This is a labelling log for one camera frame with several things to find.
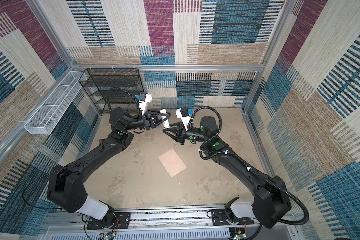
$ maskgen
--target red wire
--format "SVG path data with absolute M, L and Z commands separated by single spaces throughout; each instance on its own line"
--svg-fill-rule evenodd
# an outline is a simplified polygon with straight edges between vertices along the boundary
M 117 232 L 119 231 L 119 224 L 120 224 L 120 221 L 118 220 L 118 219 L 116 219 L 116 225 L 115 225 L 115 227 L 112 229 L 112 233 L 113 233 L 113 231 L 115 230 L 115 228 L 116 228 L 116 226 L 117 226 L 117 230 L 116 230 L 116 234 L 117 234 Z
M 243 218 L 243 223 L 244 223 L 245 235 L 247 235 L 247 223 L 245 222 L 244 218 Z

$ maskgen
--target black mounting plate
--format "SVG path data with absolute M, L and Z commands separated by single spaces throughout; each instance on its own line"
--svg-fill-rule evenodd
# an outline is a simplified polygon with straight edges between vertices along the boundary
M 211 214 L 212 214 L 212 223 L 214 226 L 230 225 L 226 221 L 227 218 L 225 216 L 224 209 L 212 209 Z M 254 224 L 253 219 L 251 220 L 251 218 L 249 218 L 249 217 L 244 217 L 244 220 L 247 225 Z
M 130 212 L 115 212 L 114 214 L 116 216 L 116 219 L 119 220 L 119 229 L 127 229 L 129 226 L 129 220 L 130 220 L 131 213 Z M 87 224 L 87 230 L 99 230 L 99 229 L 104 230 L 104 228 L 101 227 L 101 225 L 95 218 L 90 217 L 88 224 Z

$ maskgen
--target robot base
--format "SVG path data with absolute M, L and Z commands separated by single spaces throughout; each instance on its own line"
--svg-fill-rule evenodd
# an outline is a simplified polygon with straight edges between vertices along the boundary
M 113 222 L 110 226 L 107 226 L 104 224 L 104 219 L 106 218 L 106 215 L 102 220 L 97 220 L 93 217 L 89 218 L 88 224 L 87 224 L 87 230 L 99 230 L 99 229 L 113 229 L 115 227 L 116 220 L 119 220 L 119 229 L 127 229 L 129 226 L 129 220 L 130 220 L 130 212 L 114 212 L 113 213 Z

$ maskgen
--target white wire basket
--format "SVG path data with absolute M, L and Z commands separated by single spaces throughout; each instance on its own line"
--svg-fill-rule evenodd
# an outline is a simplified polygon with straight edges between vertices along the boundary
M 83 72 L 71 71 L 31 116 L 24 128 L 30 134 L 51 134 L 62 115 L 79 92 L 81 81 L 87 80 Z

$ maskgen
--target black wire rack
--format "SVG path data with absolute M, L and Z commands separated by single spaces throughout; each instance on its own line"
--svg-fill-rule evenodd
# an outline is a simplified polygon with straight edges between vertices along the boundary
M 79 82 L 100 113 L 110 113 L 107 104 L 107 91 L 110 88 L 123 88 L 133 96 L 144 92 L 139 70 L 136 68 L 87 68 L 84 74 L 87 80 Z M 111 109 L 122 108 L 131 114 L 137 112 L 134 100 L 123 91 L 110 92 L 109 99 Z

